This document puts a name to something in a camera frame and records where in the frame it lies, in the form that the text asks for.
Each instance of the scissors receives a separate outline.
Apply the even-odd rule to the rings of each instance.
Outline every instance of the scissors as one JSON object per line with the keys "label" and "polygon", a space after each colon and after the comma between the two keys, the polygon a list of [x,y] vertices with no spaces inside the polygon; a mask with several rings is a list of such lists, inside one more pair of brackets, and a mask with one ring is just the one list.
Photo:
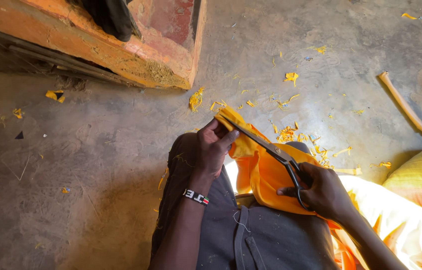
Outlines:
{"label": "scissors", "polygon": [[238,130],[240,133],[248,136],[250,139],[255,141],[260,146],[264,147],[266,149],[266,152],[269,153],[273,158],[275,158],[277,161],[279,161],[288,171],[289,176],[291,176],[292,182],[294,183],[294,186],[296,187],[296,198],[298,199],[299,204],[306,209],[307,211],[314,211],[309,206],[305,206],[303,204],[303,201],[301,200],[299,192],[304,189],[301,185],[298,183],[298,179],[296,177],[296,174],[299,176],[299,178],[306,183],[308,187],[311,187],[313,184],[313,180],[305,175],[300,169],[294,158],[290,155],[288,155],[286,152],[279,149],[274,144],[268,143],[264,139],[252,134],[251,132],[244,130],[242,127],[240,127],[238,124],[234,123],[232,120],[227,118],[226,116],[223,116],[224,119],[226,119],[233,127],[235,127],[236,130]]}

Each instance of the concrete floor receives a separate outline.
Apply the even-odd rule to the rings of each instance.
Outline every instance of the concrete floor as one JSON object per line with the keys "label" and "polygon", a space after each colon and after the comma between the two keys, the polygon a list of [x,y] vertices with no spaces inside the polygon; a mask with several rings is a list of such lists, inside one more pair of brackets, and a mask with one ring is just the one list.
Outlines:
{"label": "concrete floor", "polygon": [[[422,16],[422,0],[211,1],[190,92],[88,83],[90,94],[67,91],[61,104],[45,97],[54,77],[0,74],[0,269],[145,269],[168,148],[211,120],[221,99],[244,104],[239,113],[272,141],[268,119],[280,128],[297,121],[328,150],[352,146],[331,164],[360,164],[364,179],[382,183],[422,150],[422,135],[377,79],[389,71],[422,117],[422,20],[405,12]],[[324,55],[303,49],[323,45]],[[296,88],[283,82],[287,72],[299,74]],[[201,86],[202,106],[188,113]],[[268,101],[272,92],[300,95],[284,112]],[[381,161],[392,169],[369,168]]]}

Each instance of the dark trousers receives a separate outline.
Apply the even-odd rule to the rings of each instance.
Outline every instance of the dark trousers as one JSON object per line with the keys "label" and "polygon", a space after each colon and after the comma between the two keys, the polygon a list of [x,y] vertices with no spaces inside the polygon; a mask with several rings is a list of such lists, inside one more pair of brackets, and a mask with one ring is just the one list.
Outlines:
{"label": "dark trousers", "polygon": [[[303,143],[288,144],[309,153]],[[188,200],[183,192],[195,166],[197,147],[197,134],[186,133],[176,139],[169,152],[169,176],[153,234],[151,260],[176,216],[180,200]],[[238,209],[224,166],[213,181],[208,198],[198,269],[265,269],[263,264],[273,270],[339,268],[323,219],[271,209],[257,202],[249,209]]]}

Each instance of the left hand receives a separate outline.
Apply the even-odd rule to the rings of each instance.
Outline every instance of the left hand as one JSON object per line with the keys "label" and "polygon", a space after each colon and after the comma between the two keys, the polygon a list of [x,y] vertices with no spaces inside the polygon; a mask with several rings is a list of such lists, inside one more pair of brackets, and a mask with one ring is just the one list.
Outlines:
{"label": "left hand", "polygon": [[197,149],[196,169],[212,180],[216,179],[221,173],[224,157],[238,136],[237,130],[228,131],[223,124],[213,118],[198,131],[200,147]]}

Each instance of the right hand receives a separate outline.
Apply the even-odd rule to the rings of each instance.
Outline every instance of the right hand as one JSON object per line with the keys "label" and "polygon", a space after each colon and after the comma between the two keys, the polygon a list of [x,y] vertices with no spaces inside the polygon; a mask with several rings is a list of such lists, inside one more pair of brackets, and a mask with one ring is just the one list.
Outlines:
{"label": "right hand", "polygon": [[[302,189],[301,200],[312,207],[323,218],[342,224],[357,213],[346,189],[332,169],[325,169],[310,163],[300,163],[299,169],[314,182],[310,189]],[[295,187],[281,187],[277,195],[296,197]]]}

